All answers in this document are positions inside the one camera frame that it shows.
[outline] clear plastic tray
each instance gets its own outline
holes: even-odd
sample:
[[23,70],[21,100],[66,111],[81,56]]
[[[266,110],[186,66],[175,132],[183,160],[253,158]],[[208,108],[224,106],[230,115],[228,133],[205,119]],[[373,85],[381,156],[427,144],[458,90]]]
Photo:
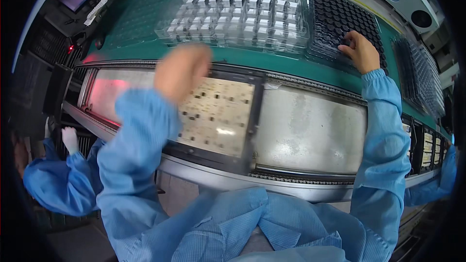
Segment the clear plastic tray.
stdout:
[[301,53],[309,40],[307,0],[174,0],[155,30],[167,44]]

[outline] shirt pocket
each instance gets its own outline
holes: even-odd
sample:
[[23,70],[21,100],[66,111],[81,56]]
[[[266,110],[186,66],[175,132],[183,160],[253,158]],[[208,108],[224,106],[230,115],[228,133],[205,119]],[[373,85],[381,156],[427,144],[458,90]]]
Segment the shirt pocket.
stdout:
[[191,231],[184,235],[172,261],[174,262],[219,262],[223,261],[225,253],[225,237],[220,234]]

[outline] conveyor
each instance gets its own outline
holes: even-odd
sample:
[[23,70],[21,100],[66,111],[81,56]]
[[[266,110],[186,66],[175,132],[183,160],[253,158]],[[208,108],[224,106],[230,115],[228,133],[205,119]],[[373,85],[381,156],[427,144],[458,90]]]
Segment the conveyor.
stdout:
[[[114,111],[116,98],[129,87],[151,87],[156,63],[119,60],[79,65],[87,68],[81,93],[77,103],[63,103],[64,111],[109,141],[120,127]],[[219,63],[214,66],[238,68]],[[268,83],[281,86],[264,91],[254,164],[248,174],[226,172],[168,154],[162,155],[158,169],[221,191],[263,186],[311,202],[350,200],[367,126],[364,100],[331,85],[263,72]],[[438,172],[408,177],[406,186]]]

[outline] blue sleeve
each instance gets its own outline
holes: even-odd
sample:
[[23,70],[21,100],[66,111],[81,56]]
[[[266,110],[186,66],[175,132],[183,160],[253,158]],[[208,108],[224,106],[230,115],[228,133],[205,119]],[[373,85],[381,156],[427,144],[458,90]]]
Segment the blue sleeve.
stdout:
[[368,121],[363,160],[356,174],[350,214],[366,231],[380,236],[390,253],[398,240],[403,212],[406,155],[410,138],[401,124],[401,96],[382,69],[362,76]]
[[89,164],[81,152],[65,161],[36,159],[26,167],[23,183],[46,209],[73,216],[87,215],[96,206]]
[[115,111],[123,126],[97,155],[104,187],[97,205],[118,259],[140,261],[163,244],[152,240],[152,229],[168,219],[153,174],[167,139],[177,137],[178,108],[153,89],[130,89],[117,100]]
[[440,176],[405,190],[405,207],[423,205],[449,195],[456,178],[455,147],[450,146]]

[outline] hand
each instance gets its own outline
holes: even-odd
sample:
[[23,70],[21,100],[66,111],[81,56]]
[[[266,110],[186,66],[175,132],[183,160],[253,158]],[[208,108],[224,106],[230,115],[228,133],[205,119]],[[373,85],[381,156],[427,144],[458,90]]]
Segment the hand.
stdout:
[[338,49],[349,56],[361,74],[369,73],[380,68],[379,54],[376,48],[360,33],[348,32],[346,40],[351,40],[349,46],[339,45]]
[[201,83],[211,61],[212,53],[206,45],[180,45],[157,65],[154,89],[178,105]]
[[76,130],[74,128],[67,126],[61,129],[61,140],[65,144],[70,155],[79,152],[78,136],[76,136]]

